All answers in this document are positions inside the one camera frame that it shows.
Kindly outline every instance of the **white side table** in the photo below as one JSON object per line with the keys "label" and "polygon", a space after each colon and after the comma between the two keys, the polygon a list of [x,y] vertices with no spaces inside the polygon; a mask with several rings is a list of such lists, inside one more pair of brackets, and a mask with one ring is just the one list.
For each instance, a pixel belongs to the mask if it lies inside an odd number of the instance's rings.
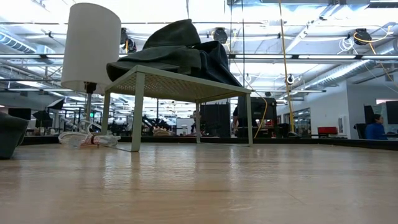
{"label": "white side table", "polygon": [[[253,144],[250,101],[251,90],[246,88],[137,65],[105,89],[102,122],[103,134],[106,134],[108,130],[111,93],[136,96],[131,152],[138,152],[141,146],[142,105],[144,103],[144,96],[196,103],[197,111],[200,110],[201,103],[235,96],[246,96],[249,146]],[[199,113],[196,113],[196,126],[197,130],[200,130]],[[197,134],[197,143],[200,143],[199,134]]]}

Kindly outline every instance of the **white lamp shade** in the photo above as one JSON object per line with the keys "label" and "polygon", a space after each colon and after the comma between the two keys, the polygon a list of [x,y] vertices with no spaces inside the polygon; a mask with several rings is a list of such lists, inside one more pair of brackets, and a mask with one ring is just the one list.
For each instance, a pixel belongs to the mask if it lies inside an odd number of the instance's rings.
{"label": "white lamp shade", "polygon": [[111,83],[106,64],[119,58],[121,21],[96,4],[70,8],[61,85],[86,92],[85,82],[97,83],[94,93],[104,93]]}

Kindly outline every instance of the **wooden floor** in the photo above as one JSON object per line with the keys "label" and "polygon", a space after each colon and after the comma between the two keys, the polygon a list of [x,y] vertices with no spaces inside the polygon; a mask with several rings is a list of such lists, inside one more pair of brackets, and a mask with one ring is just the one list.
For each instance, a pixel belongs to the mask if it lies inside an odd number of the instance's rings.
{"label": "wooden floor", "polygon": [[130,153],[41,145],[0,161],[1,224],[397,220],[395,151],[144,144]]}

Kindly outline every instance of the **blue shirt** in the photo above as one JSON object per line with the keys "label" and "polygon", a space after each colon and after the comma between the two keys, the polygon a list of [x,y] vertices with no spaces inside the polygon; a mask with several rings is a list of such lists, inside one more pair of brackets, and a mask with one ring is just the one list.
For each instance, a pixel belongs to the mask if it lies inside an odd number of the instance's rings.
{"label": "blue shirt", "polygon": [[385,134],[382,124],[373,123],[366,126],[365,136],[368,140],[388,140]]}

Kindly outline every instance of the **table leg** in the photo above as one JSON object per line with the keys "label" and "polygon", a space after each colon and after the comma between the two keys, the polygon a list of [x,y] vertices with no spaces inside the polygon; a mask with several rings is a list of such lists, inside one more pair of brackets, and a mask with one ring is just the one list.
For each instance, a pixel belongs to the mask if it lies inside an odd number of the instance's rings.
{"label": "table leg", "polygon": [[196,129],[197,129],[197,143],[200,143],[200,103],[197,103],[197,112],[195,116],[195,124],[196,124]]}
{"label": "table leg", "polygon": [[104,111],[102,119],[101,134],[106,135],[108,133],[108,119],[109,119],[109,105],[111,103],[111,93],[106,92],[104,98]]}
{"label": "table leg", "polygon": [[251,124],[251,99],[250,93],[246,94],[246,108],[248,112],[248,138],[249,146],[253,145],[253,126]]}
{"label": "table leg", "polygon": [[141,146],[142,107],[144,104],[145,74],[137,73],[134,120],[132,122],[131,151],[139,152]]}

